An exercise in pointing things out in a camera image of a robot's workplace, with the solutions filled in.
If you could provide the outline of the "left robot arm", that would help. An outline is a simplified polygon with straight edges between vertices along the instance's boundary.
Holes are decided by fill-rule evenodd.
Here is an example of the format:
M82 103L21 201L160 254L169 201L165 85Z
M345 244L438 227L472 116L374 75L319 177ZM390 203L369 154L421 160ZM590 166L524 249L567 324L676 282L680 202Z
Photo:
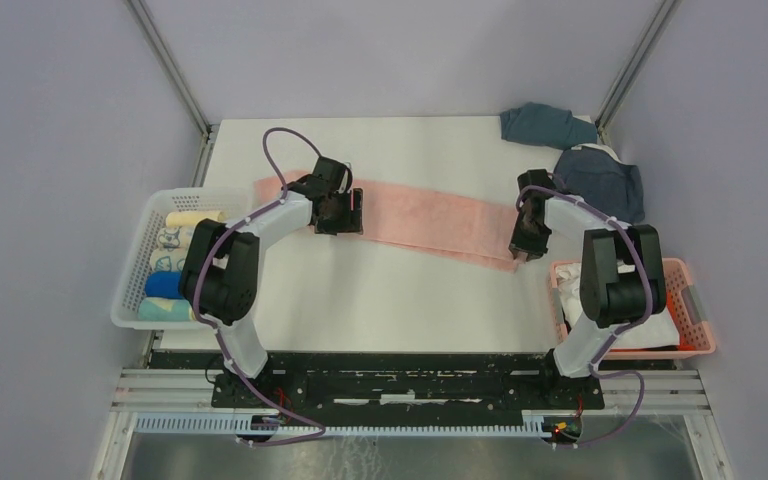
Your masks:
M319 157L311 173L282 179L276 197L255 211L196 225L178 291L194 320L213 331L227 368L240 376L236 392L248 405L267 404L275 390L273 378L262 372L268 354L253 320L267 251L307 227L317 234L360 234L362 206L351 167Z

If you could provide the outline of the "pink towel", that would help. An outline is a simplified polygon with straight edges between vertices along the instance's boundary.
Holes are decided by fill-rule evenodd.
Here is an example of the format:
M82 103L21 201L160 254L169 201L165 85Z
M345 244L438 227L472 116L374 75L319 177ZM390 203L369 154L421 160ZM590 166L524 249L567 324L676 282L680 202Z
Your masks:
M356 179L353 186L363 190L363 233L349 236L507 273L517 269L509 251L514 207L380 181Z

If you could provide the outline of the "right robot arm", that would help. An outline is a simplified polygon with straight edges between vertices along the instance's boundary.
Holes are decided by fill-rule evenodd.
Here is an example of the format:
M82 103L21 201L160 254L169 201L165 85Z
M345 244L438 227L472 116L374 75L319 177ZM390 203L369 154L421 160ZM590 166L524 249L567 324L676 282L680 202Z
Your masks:
M665 309L659 234L650 225L629 225L565 192L544 169L519 175L517 185L509 245L514 259L543 257L553 234L582 246L582 312L566 339L547 354L547 374L537 382L540 400L562 408L577 396L576 380L596 376L602 359L625 332Z

